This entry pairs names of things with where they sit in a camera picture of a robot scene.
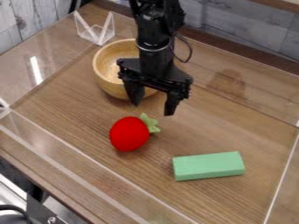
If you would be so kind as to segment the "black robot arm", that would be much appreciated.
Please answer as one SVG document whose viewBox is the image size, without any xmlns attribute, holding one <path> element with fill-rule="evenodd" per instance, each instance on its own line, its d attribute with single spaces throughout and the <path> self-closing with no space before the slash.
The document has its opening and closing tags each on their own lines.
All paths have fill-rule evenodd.
<svg viewBox="0 0 299 224">
<path fill-rule="evenodd" d="M 193 77 L 175 65 L 174 59 L 186 63 L 174 52 L 175 39 L 185 24 L 186 13 L 179 0 L 129 0 L 135 18 L 138 35 L 135 44 L 139 57 L 118 59 L 118 77 L 125 82 L 130 101 L 138 106 L 146 95 L 146 88 L 167 93 L 166 116 L 173 116 L 183 99 L 190 98 Z"/>
</svg>

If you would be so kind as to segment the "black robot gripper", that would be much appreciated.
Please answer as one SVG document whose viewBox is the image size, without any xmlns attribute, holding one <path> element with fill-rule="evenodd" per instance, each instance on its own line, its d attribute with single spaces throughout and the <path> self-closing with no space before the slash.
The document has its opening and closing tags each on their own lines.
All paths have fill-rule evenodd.
<svg viewBox="0 0 299 224">
<path fill-rule="evenodd" d="M 138 106 L 146 88 L 167 93 L 165 115 L 173 116 L 181 100 L 190 97 L 193 77 L 174 63 L 174 44 L 154 49 L 138 45 L 138 50 L 138 58 L 117 60 L 129 99 Z"/>
</svg>

